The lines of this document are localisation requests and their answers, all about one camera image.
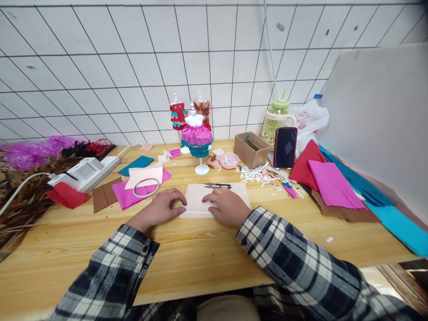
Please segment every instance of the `hand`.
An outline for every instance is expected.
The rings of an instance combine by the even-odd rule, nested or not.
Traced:
[[[176,188],[155,194],[152,202],[129,219],[126,225],[146,233],[151,227],[165,223],[186,211],[184,207],[171,209],[171,203],[175,200],[180,200],[183,205],[187,205],[186,198]]]
[[[211,194],[206,195],[202,202],[211,201],[218,205],[210,207],[215,218],[223,225],[241,228],[251,209],[244,203],[242,198],[227,188],[215,188]]]

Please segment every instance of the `person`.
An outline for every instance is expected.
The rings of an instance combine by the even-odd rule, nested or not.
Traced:
[[[252,288],[248,296],[224,293],[132,307],[159,244],[148,238],[154,226],[185,211],[171,209],[186,198],[166,189],[118,230],[91,257],[70,286],[51,320],[419,320],[401,300],[381,295],[349,262],[306,239],[287,220],[263,207],[250,210],[228,189],[203,198],[223,225],[239,229],[236,238],[275,284]]]

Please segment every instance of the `white board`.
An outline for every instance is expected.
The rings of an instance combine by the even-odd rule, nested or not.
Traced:
[[[428,44],[344,53],[322,93],[330,122],[320,144],[428,225]]]

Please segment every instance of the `power strip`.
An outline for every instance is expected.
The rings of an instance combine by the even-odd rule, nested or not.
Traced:
[[[55,186],[59,182],[64,182],[78,192],[89,193],[120,163],[121,159],[117,156],[107,156],[101,162],[94,157],[88,157],[67,171],[76,179],[67,174],[60,174],[48,184]]]

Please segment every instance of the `pink bowl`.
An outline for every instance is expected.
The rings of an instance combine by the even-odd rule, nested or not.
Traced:
[[[236,166],[238,166],[238,163],[239,157],[234,153],[224,153],[220,156],[220,164],[226,169],[234,169]]]

